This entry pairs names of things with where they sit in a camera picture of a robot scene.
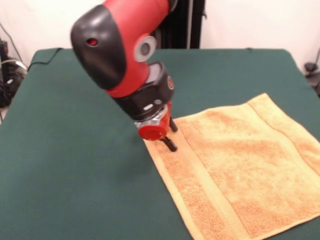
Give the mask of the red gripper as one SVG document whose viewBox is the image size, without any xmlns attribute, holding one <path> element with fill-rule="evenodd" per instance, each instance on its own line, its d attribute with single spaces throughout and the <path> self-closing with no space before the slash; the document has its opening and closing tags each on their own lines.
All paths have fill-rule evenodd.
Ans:
<svg viewBox="0 0 320 240">
<path fill-rule="evenodd" d="M 137 123 L 139 136 L 148 141 L 161 140 L 171 152 L 176 152 L 178 147 L 167 137 L 167 133 L 171 129 L 173 132 L 178 131 L 178 127 L 171 117 L 172 103 L 167 103 L 152 118 Z"/>
</svg>

